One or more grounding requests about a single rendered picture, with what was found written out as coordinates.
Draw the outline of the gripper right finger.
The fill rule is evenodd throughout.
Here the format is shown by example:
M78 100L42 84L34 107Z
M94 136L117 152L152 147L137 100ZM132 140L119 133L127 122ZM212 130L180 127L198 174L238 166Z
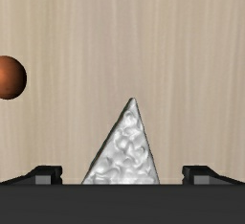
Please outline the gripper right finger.
M244 182L222 176L208 166L183 166L184 185L244 185Z

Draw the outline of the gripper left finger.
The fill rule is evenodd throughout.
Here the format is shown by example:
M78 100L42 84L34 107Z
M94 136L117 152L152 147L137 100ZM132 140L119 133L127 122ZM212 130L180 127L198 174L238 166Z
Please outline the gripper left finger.
M61 185L62 166L37 166L26 175L21 175L0 185Z

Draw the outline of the white cake wedge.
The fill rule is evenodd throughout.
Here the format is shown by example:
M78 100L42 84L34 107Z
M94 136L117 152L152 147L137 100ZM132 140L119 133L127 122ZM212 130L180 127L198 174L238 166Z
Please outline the white cake wedge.
M138 104L131 98L92 161L82 185L159 185Z

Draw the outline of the orange round fruit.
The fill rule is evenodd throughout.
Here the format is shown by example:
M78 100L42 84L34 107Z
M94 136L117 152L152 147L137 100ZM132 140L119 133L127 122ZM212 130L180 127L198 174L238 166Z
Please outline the orange round fruit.
M27 73L24 66L11 56L0 56L0 99L17 98L26 84Z

